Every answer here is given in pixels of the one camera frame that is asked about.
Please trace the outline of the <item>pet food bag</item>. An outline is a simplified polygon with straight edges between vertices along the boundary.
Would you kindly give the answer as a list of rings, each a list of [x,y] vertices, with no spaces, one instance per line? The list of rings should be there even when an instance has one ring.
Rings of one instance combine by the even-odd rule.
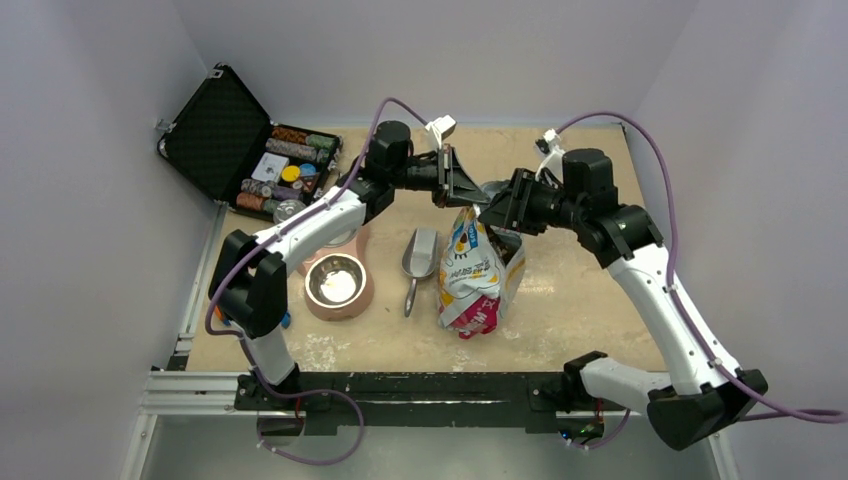
[[[526,265],[522,236],[462,208],[449,231],[438,272],[438,322],[467,340],[493,332],[505,317]]]

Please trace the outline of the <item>metal food scoop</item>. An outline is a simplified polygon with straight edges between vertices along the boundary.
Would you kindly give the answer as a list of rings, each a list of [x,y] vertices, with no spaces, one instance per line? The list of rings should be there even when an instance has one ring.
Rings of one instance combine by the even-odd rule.
[[[401,267],[409,277],[410,285],[404,302],[404,317],[411,315],[418,283],[428,278],[435,270],[438,259],[439,233],[432,228],[417,228],[405,249]]]

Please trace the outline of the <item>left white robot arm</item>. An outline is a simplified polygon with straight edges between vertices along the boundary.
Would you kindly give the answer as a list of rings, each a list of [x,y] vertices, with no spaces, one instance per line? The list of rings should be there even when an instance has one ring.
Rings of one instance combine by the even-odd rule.
[[[439,208],[482,200],[446,142],[456,125],[449,115],[427,123],[430,149],[417,154],[405,123],[374,124],[348,172],[319,200],[256,234],[235,230],[225,238],[208,310],[220,310],[232,323],[222,333],[238,339],[259,395],[272,408],[287,408],[300,394],[298,366],[281,326],[289,309],[288,278],[297,267],[331,241],[358,232],[391,205],[398,189],[428,192]]]

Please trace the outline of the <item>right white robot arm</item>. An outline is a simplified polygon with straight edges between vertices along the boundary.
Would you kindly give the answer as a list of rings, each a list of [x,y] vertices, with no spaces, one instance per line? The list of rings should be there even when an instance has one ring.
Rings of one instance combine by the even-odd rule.
[[[566,363],[559,394],[584,407],[614,402],[647,417],[657,436],[682,451],[740,421],[766,393],[757,370],[744,370],[694,313],[682,313],[687,294],[670,282],[670,253],[650,215],[618,200],[611,160],[598,149],[577,149],[562,160],[563,182],[549,186],[527,169],[481,208],[480,220],[523,234],[547,228],[573,231],[626,293],[667,367],[664,374],[623,365],[602,352]]]

